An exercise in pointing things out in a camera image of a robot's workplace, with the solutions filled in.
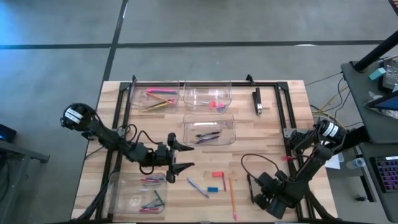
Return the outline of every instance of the eraser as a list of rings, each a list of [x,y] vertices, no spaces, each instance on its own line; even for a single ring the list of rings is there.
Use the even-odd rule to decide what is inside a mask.
[[[208,187],[207,192],[218,192],[218,187]]]
[[[369,76],[369,78],[371,79],[371,80],[375,80],[375,79],[377,79],[377,78],[379,78],[380,76],[382,76],[382,75],[384,75],[384,74],[386,74],[387,72],[386,72],[386,70],[384,69],[384,68],[378,68],[376,71],[374,71],[370,76]]]
[[[211,174],[213,175],[213,177],[222,177],[223,176],[222,172],[212,172]]]

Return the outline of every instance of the blue eraser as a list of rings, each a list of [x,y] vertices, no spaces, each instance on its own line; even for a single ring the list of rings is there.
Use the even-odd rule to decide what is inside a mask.
[[[369,76],[369,78],[371,79],[371,80],[375,80],[375,79],[377,79],[377,78],[379,78],[380,76],[382,76],[382,75],[384,75],[384,74],[386,74],[387,72],[386,72],[386,70],[384,69],[384,68],[379,68],[379,69],[377,69],[376,71],[374,71],[370,76]]]
[[[218,192],[218,187],[208,187],[207,192]]]

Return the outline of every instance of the orange pencil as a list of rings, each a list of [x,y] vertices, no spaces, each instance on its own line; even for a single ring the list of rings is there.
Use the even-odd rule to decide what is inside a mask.
[[[232,210],[234,212],[234,220],[236,221],[238,219],[238,216],[236,215],[234,188],[232,187],[232,178],[229,178],[229,189],[231,191]]]

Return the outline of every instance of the black desk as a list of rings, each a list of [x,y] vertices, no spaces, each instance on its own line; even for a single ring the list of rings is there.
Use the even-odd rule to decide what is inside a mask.
[[[369,101],[369,91],[378,95],[385,95],[385,93],[377,89],[377,80],[371,81],[369,79],[369,75],[377,68],[379,68],[379,64],[373,63],[368,67],[366,72],[359,73],[354,70],[350,63],[341,65],[344,79],[347,81],[349,90],[351,90],[356,107],[371,141],[375,144],[398,143],[396,134],[398,130],[398,119],[383,116],[363,106],[364,103]]]
[[[398,222],[398,194],[397,193],[383,193],[381,186],[378,184],[376,173],[371,168],[371,157],[379,156],[396,156],[398,154],[398,144],[371,144],[362,143],[359,145],[366,166],[369,168],[370,176],[374,182],[374,188],[380,198],[381,205],[383,206],[384,212],[390,222]]]

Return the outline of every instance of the transparent container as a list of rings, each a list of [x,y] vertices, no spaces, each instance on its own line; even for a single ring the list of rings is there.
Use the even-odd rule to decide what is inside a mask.
[[[143,181],[148,178],[162,180]],[[105,207],[108,213],[158,214],[163,212],[166,199],[167,181],[164,174],[143,175],[116,172],[109,178]]]
[[[232,102],[232,83],[185,82],[183,101],[190,111],[224,113]]]
[[[357,169],[357,168],[361,168],[361,167],[365,167],[365,166],[366,166],[366,163],[363,158],[357,158],[357,159],[354,159],[354,160],[346,163],[346,167],[349,169]]]
[[[167,81],[162,86],[151,86],[148,83],[136,83],[130,95],[131,108],[140,112],[169,112],[178,111],[180,98],[180,82]]]
[[[184,143],[189,146],[224,146],[236,140],[234,116],[186,114],[183,119]]]

